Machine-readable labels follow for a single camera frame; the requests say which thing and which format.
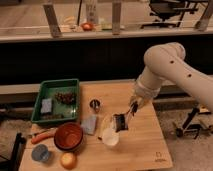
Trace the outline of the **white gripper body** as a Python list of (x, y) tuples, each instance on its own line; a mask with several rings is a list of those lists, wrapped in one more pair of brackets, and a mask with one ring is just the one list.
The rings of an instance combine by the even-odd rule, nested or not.
[(156, 92), (145, 87), (142, 83), (136, 81), (133, 86), (133, 94), (130, 97), (129, 105), (138, 105), (138, 109), (146, 105), (150, 100), (156, 96)]

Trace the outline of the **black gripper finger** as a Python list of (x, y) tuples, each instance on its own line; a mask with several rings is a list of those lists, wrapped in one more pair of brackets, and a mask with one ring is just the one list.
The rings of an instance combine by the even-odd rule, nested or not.
[(126, 114), (125, 114), (125, 119), (126, 119), (126, 121), (129, 121), (130, 120), (130, 118), (131, 118), (131, 109), (129, 109), (127, 112), (126, 112)]
[(134, 102), (133, 104), (132, 104), (132, 109), (131, 109), (131, 113), (132, 113), (132, 115), (134, 116), (135, 115), (135, 113), (137, 112), (137, 110), (138, 110), (138, 103), (137, 102)]

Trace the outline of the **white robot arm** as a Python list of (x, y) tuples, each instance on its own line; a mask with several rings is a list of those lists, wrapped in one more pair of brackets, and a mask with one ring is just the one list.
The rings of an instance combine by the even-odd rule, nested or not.
[(184, 46), (177, 42), (147, 49), (145, 68), (134, 83), (129, 105), (137, 102), (142, 108), (159, 94), (163, 82), (169, 80), (213, 113), (213, 77), (188, 65), (185, 56)]

